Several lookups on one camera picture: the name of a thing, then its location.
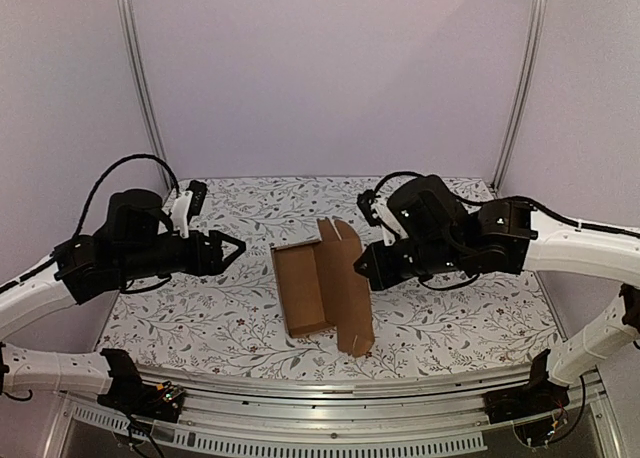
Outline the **brown cardboard box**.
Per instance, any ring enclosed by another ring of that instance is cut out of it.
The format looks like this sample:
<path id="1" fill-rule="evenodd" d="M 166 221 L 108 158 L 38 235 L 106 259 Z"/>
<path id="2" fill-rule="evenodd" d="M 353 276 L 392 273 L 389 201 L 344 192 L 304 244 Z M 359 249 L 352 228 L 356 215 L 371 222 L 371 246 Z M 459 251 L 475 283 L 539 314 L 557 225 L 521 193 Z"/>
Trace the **brown cardboard box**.
<path id="1" fill-rule="evenodd" d="M 339 351 L 358 358 L 375 342 L 367 280 L 354 271 L 362 253 L 356 231 L 339 219 L 319 219 L 320 237 L 271 250 L 287 334 L 306 338 L 327 330 Z"/>

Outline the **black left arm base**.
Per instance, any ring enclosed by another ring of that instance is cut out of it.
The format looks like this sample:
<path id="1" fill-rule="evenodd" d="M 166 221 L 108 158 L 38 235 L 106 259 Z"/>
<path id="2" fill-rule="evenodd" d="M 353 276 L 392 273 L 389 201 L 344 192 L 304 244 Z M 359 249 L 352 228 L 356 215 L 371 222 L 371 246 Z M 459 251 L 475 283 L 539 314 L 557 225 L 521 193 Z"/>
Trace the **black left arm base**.
<path id="1" fill-rule="evenodd" d="M 111 385 L 97 396 L 97 403 L 126 416 L 145 417 L 177 423 L 186 390 L 171 381 L 158 384 L 143 382 L 134 361 L 124 350 L 104 348 L 100 355 L 108 363 Z"/>

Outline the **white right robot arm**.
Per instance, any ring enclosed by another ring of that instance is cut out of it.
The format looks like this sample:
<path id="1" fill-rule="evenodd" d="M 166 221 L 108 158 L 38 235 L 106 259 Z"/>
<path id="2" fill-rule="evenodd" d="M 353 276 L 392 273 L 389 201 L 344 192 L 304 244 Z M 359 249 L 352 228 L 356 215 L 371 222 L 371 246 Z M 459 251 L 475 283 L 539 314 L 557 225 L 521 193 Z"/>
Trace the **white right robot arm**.
<path id="1" fill-rule="evenodd" d="M 556 274 L 619 286 L 603 311 L 571 337 L 541 354 L 539 371 L 517 393 L 517 405 L 537 414 L 556 388 L 639 338 L 639 232 L 558 213 L 526 196 L 489 200 L 464 198 L 434 174 L 401 171 L 361 192 L 357 206 L 382 232 L 365 247 L 354 270 L 373 291 L 409 280 L 426 286 L 438 275 L 458 272 L 467 283 L 488 274 Z"/>

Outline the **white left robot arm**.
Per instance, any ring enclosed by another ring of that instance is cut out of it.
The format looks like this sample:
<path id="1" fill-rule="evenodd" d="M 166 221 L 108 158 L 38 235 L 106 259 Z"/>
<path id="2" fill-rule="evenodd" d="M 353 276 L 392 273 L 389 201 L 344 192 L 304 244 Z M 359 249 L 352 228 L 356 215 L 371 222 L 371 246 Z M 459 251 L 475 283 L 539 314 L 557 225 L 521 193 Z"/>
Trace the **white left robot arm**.
<path id="1" fill-rule="evenodd" d="M 111 196 L 104 224 L 54 248 L 37 265 L 1 287 L 1 336 L 107 294 L 130 293 L 129 283 L 181 273 L 218 276 L 245 252 L 244 241 L 220 231 L 190 229 L 206 193 L 179 193 L 169 212 L 159 195 L 130 189 Z M 148 404 L 148 390 L 129 354 L 104 349 L 87 354 L 34 351 L 1 345 L 1 390 L 36 390 L 111 396 L 128 412 Z"/>

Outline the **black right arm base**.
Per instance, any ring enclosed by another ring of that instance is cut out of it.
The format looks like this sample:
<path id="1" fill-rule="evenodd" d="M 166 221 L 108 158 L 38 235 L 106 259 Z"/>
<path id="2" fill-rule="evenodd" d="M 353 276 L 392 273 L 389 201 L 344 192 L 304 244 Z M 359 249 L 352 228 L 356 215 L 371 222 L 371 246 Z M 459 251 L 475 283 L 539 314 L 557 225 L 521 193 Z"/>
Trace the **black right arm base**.
<path id="1" fill-rule="evenodd" d="M 544 350 L 532 361 L 528 381 L 523 385 L 502 388 L 482 395 L 483 410 L 491 424 L 525 419 L 546 414 L 541 420 L 514 427 L 518 441 L 529 448 L 552 443 L 561 425 L 566 423 L 569 404 L 568 385 L 552 383 L 547 371 L 550 350 Z"/>

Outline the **aluminium front rail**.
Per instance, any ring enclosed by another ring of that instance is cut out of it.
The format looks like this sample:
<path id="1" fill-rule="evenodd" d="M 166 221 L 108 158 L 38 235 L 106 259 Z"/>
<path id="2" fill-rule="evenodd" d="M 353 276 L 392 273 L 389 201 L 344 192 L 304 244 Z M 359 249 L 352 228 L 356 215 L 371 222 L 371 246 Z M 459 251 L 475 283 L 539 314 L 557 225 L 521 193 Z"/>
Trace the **aluminium front rail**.
<path id="1" fill-rule="evenodd" d="M 486 392 L 524 383 L 526 366 L 435 377 L 311 382 L 215 376 L 146 366 L 148 382 L 186 390 L 177 423 L 153 426 L 165 453 L 228 457 L 419 457 L 476 452 L 622 457 L 626 451 L 599 374 L 570 391 L 577 427 L 542 448 L 522 445 L 512 422 L 493 424 Z"/>

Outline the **left aluminium frame post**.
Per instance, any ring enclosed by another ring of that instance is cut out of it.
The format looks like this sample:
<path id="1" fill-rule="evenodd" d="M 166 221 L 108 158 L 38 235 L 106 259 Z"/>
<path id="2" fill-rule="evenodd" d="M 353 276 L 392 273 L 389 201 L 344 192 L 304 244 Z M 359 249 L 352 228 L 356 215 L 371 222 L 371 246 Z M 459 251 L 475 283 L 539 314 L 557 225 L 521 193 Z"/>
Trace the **left aluminium frame post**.
<path id="1" fill-rule="evenodd" d="M 129 60 L 136 97 L 149 141 L 151 152 L 163 161 L 167 160 L 160 127 L 146 77 L 143 55 L 138 37 L 133 0 L 116 0 L 126 54 Z"/>

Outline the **aluminium frame post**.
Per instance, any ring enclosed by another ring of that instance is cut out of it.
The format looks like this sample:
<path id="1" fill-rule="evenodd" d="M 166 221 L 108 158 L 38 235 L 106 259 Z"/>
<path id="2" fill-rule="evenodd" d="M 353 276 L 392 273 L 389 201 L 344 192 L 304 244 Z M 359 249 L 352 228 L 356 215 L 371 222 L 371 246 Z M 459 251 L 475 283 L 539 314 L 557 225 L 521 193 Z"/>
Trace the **aluminium frame post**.
<path id="1" fill-rule="evenodd" d="M 525 40 L 524 55 L 520 67 L 515 95 L 507 120 L 507 126 L 497 163 L 490 183 L 490 186 L 495 193 L 499 193 L 505 183 L 509 165 L 517 143 L 529 91 L 533 82 L 536 59 L 542 41 L 547 3 L 548 0 L 531 1 L 531 11 Z"/>
<path id="2" fill-rule="evenodd" d="M 167 160 L 160 127 L 146 77 L 143 55 L 138 37 L 133 0 L 116 0 L 126 54 L 129 60 L 136 97 L 149 141 L 151 152 L 163 161 Z"/>

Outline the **right aluminium frame post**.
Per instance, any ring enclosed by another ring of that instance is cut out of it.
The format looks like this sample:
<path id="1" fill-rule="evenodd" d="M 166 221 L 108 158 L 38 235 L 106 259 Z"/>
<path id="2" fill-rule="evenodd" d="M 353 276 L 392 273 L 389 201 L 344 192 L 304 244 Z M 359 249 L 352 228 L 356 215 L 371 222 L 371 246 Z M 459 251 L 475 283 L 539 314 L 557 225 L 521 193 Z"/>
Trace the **right aluminium frame post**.
<path id="1" fill-rule="evenodd" d="M 497 163 L 490 183 L 490 186 L 495 193 L 499 193 L 505 183 L 509 165 L 517 143 L 529 91 L 533 82 L 536 59 L 542 41 L 547 3 L 548 0 L 531 1 L 531 11 L 525 40 L 524 55 L 520 67 L 515 95 L 507 120 L 507 126 Z"/>

